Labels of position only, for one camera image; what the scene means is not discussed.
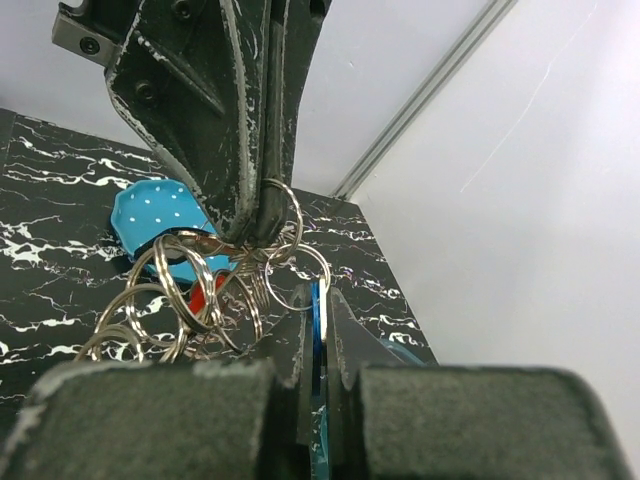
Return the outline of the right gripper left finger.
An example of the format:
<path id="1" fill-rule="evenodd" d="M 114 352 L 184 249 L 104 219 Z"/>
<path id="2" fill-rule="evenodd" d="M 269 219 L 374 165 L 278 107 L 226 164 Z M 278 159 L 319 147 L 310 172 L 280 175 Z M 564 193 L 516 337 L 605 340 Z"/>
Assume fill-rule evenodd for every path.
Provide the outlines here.
<path id="1" fill-rule="evenodd" d="M 284 314 L 234 360 L 77 361 L 31 388 L 5 479 L 307 479 L 311 315 Z"/>

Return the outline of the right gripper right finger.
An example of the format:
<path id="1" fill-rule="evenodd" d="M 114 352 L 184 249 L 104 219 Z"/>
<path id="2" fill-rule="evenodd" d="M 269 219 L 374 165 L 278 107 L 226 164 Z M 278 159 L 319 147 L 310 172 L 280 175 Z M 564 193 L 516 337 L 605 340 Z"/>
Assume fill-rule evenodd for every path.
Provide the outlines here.
<path id="1" fill-rule="evenodd" d="M 335 479 L 629 479 L 594 389 L 565 369 L 405 364 L 327 298 Z"/>

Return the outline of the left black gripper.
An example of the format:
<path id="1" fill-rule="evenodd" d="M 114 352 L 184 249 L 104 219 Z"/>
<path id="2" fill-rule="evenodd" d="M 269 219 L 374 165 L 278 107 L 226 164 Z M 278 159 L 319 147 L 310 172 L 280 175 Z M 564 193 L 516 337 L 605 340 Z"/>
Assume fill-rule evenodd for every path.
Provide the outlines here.
<path id="1" fill-rule="evenodd" d="M 103 68 L 116 111 L 192 192 L 227 243 L 254 221 L 265 1 L 58 3 L 52 43 Z"/>

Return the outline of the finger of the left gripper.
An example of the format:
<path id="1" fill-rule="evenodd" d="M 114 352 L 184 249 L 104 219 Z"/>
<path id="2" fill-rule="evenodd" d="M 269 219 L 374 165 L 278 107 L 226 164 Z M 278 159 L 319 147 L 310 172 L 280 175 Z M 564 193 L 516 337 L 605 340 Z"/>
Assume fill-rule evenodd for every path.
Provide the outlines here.
<path id="1" fill-rule="evenodd" d="M 268 181 L 291 184 L 300 103 L 329 9 L 328 1 L 271 3 L 262 181 L 257 212 L 257 245 L 260 247 L 270 245 L 285 222 L 285 194 Z"/>

